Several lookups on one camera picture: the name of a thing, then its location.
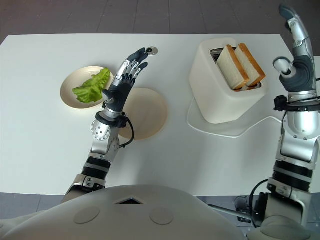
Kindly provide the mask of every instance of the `white tabletop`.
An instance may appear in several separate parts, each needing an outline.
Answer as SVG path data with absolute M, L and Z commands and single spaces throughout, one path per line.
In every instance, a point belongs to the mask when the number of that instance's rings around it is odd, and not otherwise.
M 262 100 L 285 94 L 272 67 L 292 58 L 271 34 L 51 34 L 9 36 L 0 46 L 0 192 L 64 195 L 80 173 L 92 145 L 91 122 L 101 107 L 72 109 L 60 98 L 64 79 L 86 66 L 114 73 L 141 47 L 156 56 L 135 87 L 150 88 L 168 103 L 161 132 L 121 149 L 107 186 L 154 184 L 198 196 L 248 195 L 273 172 L 280 124 L 266 120 L 235 139 L 205 134 L 187 124 L 193 99 L 189 73 L 199 44 L 232 37 L 247 44 L 270 86 Z M 320 192 L 320 170 L 312 192 Z

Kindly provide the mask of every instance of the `lettuce leaf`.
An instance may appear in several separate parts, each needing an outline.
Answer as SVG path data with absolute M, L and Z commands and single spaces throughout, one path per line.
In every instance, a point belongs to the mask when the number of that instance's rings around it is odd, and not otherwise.
M 72 92 L 77 95 L 77 100 L 88 104 L 102 99 L 102 90 L 110 79 L 110 71 L 108 68 L 102 69 L 97 75 L 92 75 L 92 78 L 85 81 L 82 86 L 72 89 Z

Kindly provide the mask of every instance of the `beige plate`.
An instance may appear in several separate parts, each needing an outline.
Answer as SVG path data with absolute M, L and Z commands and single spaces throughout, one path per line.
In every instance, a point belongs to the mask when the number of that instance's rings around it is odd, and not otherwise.
M 162 129 L 168 117 L 168 107 L 164 97 L 148 88 L 133 88 L 123 111 L 132 122 L 135 140 L 155 135 Z M 122 128 L 119 134 L 130 139 L 132 132 L 129 124 Z
M 72 89 L 82 86 L 85 81 L 91 78 L 91 75 L 98 74 L 102 69 L 103 67 L 101 66 L 87 66 L 71 73 L 61 85 L 60 96 L 62 101 L 69 107 L 74 109 L 88 109 L 101 104 L 103 102 L 103 99 L 90 103 L 83 103 L 78 101 L 77 95 L 72 92 Z M 114 76 L 112 73 L 110 73 L 110 78 L 106 83 L 105 89 L 108 89 L 110 87 L 113 79 Z

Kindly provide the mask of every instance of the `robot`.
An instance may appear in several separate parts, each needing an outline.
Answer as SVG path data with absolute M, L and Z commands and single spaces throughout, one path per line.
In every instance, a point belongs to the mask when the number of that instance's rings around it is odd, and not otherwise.
M 276 111 L 284 111 L 273 176 L 252 191 L 249 206 L 254 230 L 249 240 L 318 240 L 305 229 L 312 195 L 309 186 L 319 157 L 320 101 L 311 41 L 297 13 L 284 5 L 294 44 L 294 61 L 274 60 L 288 96 L 278 96 Z M 245 237 L 212 207 L 183 191 L 154 185 L 105 188 L 106 176 L 120 148 L 134 139 L 134 128 L 123 112 L 126 99 L 148 63 L 142 48 L 121 65 L 108 90 L 103 90 L 103 110 L 91 125 L 93 144 L 81 174 L 75 177 L 62 203 L 28 216 L 0 221 L 2 240 L 39 239 L 220 239 Z M 120 144 L 119 129 L 129 124 L 132 138 Z M 268 193 L 257 187 L 267 182 Z

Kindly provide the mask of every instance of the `toast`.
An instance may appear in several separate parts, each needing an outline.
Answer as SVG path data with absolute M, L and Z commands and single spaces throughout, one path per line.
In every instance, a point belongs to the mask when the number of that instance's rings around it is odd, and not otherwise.
M 249 76 L 249 81 L 246 83 L 248 87 L 257 85 L 266 77 L 266 74 L 261 69 L 255 58 L 251 55 L 249 49 L 244 43 L 240 43 L 234 53 L 244 68 L 246 74 Z
M 240 89 L 250 80 L 231 45 L 224 47 L 216 63 L 231 89 Z

